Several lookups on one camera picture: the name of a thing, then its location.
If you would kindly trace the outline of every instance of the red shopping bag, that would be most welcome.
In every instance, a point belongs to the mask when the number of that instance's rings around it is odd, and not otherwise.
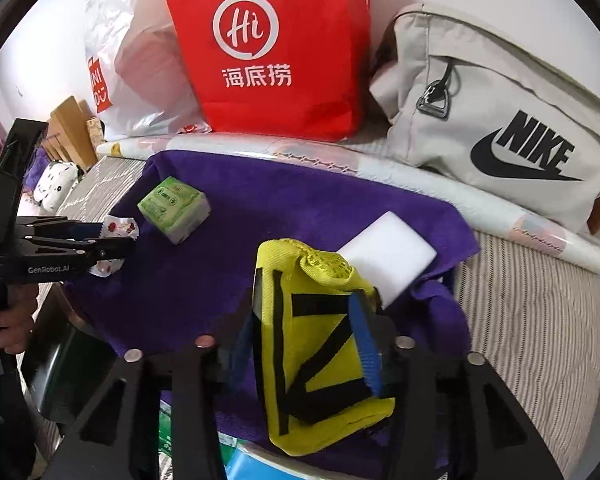
[[[341,140],[363,115],[367,0],[167,0],[216,131]]]

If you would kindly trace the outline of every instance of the bag strap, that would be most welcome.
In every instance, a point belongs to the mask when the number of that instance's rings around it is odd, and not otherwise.
[[[320,349],[302,363],[279,408],[307,424],[337,415],[372,396],[363,378],[308,392],[307,383],[323,370],[351,338],[348,295],[293,294],[293,316],[344,315]]]

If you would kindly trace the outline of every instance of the bag zipper pull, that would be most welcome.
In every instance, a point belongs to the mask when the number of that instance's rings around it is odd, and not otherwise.
[[[449,90],[447,87],[447,83],[451,78],[451,73],[454,69],[454,61],[449,59],[449,62],[446,64],[445,74],[442,76],[442,79],[438,79],[433,83],[427,85],[427,89],[424,91],[424,94],[420,99],[418,99],[418,103],[416,108],[420,110],[422,113],[446,120],[449,116]],[[443,100],[444,103],[442,106],[436,105],[434,103]]]

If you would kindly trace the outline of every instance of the candy wrapper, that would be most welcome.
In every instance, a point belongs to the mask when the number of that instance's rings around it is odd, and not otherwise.
[[[135,219],[107,215],[102,223],[100,238],[131,237],[138,240],[139,234],[140,229]],[[118,272],[124,263],[124,260],[102,260],[91,267],[89,272],[100,278],[107,278],[114,272]]]

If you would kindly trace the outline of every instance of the finger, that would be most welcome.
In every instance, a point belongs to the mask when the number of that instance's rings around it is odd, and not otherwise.
[[[23,341],[21,343],[16,343],[15,345],[12,345],[12,346],[7,346],[7,348],[5,348],[4,351],[7,354],[18,355],[18,354],[22,354],[26,349],[27,349],[27,342]]]
[[[39,293],[40,288],[37,285],[17,285],[10,287],[9,305],[14,306],[23,301],[35,300]]]
[[[33,330],[33,320],[29,318],[18,326],[12,326],[0,330],[0,348],[7,348],[29,340],[29,335]]]
[[[33,300],[23,301],[8,310],[0,311],[0,327],[8,328],[10,326],[18,326],[31,319],[31,316],[38,309],[38,302]]]

